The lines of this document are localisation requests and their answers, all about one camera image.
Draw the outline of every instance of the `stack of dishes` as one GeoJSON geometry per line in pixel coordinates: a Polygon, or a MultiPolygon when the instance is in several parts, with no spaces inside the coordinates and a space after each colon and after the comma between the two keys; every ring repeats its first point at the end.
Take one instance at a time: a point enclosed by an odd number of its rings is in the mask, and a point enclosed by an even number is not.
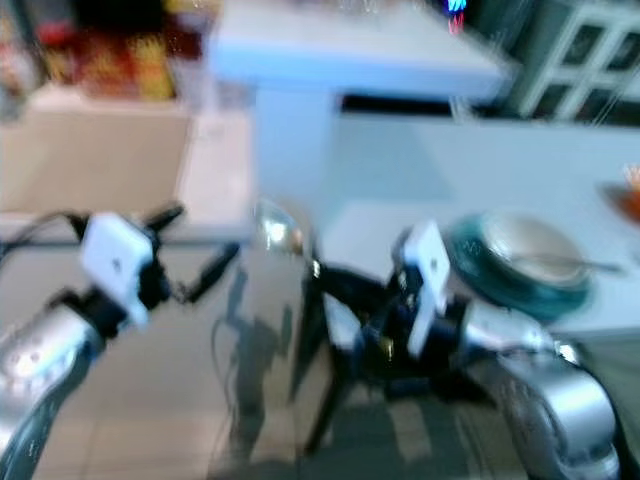
{"type": "Polygon", "coordinates": [[[589,297],[589,270],[579,263],[584,259],[579,249],[535,218],[502,213],[474,216],[458,223],[447,240],[461,278],[495,303],[549,322],[579,308],[589,297]]]}

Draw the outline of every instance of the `white table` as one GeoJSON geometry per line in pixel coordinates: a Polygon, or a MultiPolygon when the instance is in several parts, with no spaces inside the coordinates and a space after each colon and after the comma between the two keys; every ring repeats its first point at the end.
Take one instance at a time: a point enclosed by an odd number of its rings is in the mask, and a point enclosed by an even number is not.
{"type": "Polygon", "coordinates": [[[623,265],[596,274],[593,301],[553,325],[583,335],[640,327],[640,225],[600,188],[624,185],[634,130],[349,116],[330,156],[318,231],[325,259],[386,278],[400,231],[425,218],[515,209],[570,235],[585,255],[623,265]]]}
{"type": "Polygon", "coordinates": [[[211,66],[219,78],[256,87],[260,192],[313,204],[345,93],[486,102],[502,92],[512,67],[451,35],[446,19],[421,3],[387,2],[369,16],[332,10],[328,2],[225,5],[211,66]]]}

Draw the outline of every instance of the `black cable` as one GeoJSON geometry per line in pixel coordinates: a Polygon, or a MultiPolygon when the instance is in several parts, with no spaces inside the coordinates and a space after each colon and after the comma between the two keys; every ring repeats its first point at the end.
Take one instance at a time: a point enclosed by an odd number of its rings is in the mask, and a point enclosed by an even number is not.
{"type": "Polygon", "coordinates": [[[89,219],[87,215],[66,210],[43,215],[19,230],[9,240],[0,241],[0,268],[4,266],[4,262],[11,253],[29,245],[39,231],[59,219],[65,219],[76,234],[78,241],[82,240],[89,219]]]}

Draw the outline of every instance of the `white bowl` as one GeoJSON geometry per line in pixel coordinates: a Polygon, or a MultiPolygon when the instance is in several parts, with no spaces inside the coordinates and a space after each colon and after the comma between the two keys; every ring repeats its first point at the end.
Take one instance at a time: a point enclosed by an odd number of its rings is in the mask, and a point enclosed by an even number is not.
{"type": "Polygon", "coordinates": [[[508,213],[485,216],[482,241],[507,272],[550,287],[571,288],[588,276],[578,247],[555,227],[536,218],[508,213]]]}

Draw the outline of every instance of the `blue light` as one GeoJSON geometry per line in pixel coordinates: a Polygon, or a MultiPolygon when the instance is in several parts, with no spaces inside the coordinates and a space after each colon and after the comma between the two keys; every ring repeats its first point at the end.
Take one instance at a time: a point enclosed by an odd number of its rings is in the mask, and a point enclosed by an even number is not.
{"type": "Polygon", "coordinates": [[[461,12],[467,8],[467,0],[448,0],[449,13],[461,12]]]}

